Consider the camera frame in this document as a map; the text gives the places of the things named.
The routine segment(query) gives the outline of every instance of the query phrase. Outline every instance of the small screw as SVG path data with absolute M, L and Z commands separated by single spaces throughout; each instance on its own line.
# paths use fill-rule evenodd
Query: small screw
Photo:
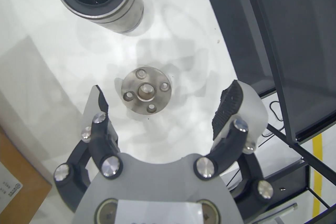
M 56 168 L 54 173 L 54 179 L 57 182 L 61 182 L 66 179 L 69 175 L 70 168 L 67 164 L 61 164 L 59 167 Z
M 264 199 L 271 199 L 273 196 L 273 187 L 268 181 L 259 181 L 258 183 L 258 193 Z
M 240 130 L 241 132 L 245 133 L 249 131 L 249 126 L 247 123 L 241 119 L 241 118 L 236 118 L 233 121 L 233 125 L 237 130 Z
M 211 178 L 215 174 L 215 166 L 207 157 L 201 157 L 196 161 L 196 169 L 204 178 Z
M 82 140 L 83 140 L 85 143 L 90 142 L 90 137 L 91 137 L 91 127 L 90 127 L 90 126 L 85 127 L 85 128 L 81 131 L 81 137 L 82 137 Z
M 120 161 L 116 156 L 111 156 L 104 160 L 102 164 L 102 174 L 105 177 L 112 177 L 116 175 L 120 167 Z
M 250 155 L 252 153 L 254 153 L 254 151 L 256 150 L 256 145 L 253 142 L 246 142 L 245 146 L 243 148 L 243 152 L 247 155 Z
M 93 122 L 95 124 L 102 123 L 106 119 L 106 113 L 103 111 L 98 112 L 94 117 L 93 117 Z

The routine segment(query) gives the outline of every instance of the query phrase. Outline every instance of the gray mounting plate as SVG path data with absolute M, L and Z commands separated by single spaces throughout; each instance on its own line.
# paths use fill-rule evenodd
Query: gray mounting plate
M 106 199 L 156 202 L 197 202 L 206 199 L 214 203 L 221 223 L 243 224 L 239 210 L 221 177 L 200 180 L 193 164 L 200 155 L 190 154 L 169 164 L 149 164 L 128 154 L 119 153 L 124 169 L 115 180 L 100 173 L 84 194 L 73 224 L 94 223 L 97 207 Z

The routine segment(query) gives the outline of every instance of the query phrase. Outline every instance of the dark gray panel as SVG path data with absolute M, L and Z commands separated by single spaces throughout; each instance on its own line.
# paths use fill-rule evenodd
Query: dark gray panel
M 274 82 L 264 43 L 249 0 L 210 0 L 238 79 L 259 95 Z
M 288 138 L 336 110 L 336 0 L 252 0 Z

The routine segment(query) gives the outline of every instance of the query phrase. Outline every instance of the silver screw head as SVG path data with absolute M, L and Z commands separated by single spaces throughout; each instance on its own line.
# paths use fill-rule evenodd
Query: silver screw head
M 201 157 L 197 160 L 196 169 L 204 178 L 211 178 L 215 174 L 215 166 L 207 157 Z
M 120 161 L 116 156 L 111 156 L 104 160 L 102 164 L 102 174 L 105 177 L 112 177 L 116 175 L 120 167 Z
M 240 130 L 241 132 L 245 133 L 249 131 L 249 126 L 247 123 L 241 119 L 241 118 L 236 118 L 233 121 L 233 125 L 237 130 Z
M 106 113 L 103 111 L 98 112 L 94 117 L 93 117 L 93 122 L 95 124 L 102 123 L 106 119 Z
M 81 138 L 85 143 L 88 143 L 90 141 L 90 137 L 91 137 L 91 127 L 88 126 L 81 131 Z
M 254 142 L 246 142 L 243 148 L 243 153 L 250 155 L 254 153 L 256 149 L 257 149 L 257 146 L 255 145 Z
M 117 214 L 118 200 L 108 199 L 99 205 L 96 212 L 97 224 L 113 224 Z
M 54 173 L 55 181 L 61 182 L 69 175 L 70 168 L 67 164 L 61 164 Z
M 273 196 L 273 187 L 268 181 L 259 181 L 258 183 L 258 193 L 264 199 L 271 199 Z
M 204 224 L 219 224 L 219 212 L 212 202 L 209 200 L 199 200 L 197 203 L 202 205 Z

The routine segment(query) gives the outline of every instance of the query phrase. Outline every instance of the white table surface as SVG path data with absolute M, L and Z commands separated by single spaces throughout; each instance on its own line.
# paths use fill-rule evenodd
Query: white table surface
M 80 139 L 79 120 L 95 84 L 123 152 L 167 163 L 210 150 L 221 92 L 236 79 L 211 4 L 144 5 L 143 22 L 125 36 L 79 18 L 60 0 L 0 0 L 0 123 L 49 181 Z M 127 110 L 119 97 L 122 79 L 144 65 L 172 81 L 168 106 L 152 116 Z M 71 219 L 55 189 L 32 223 L 46 219 Z

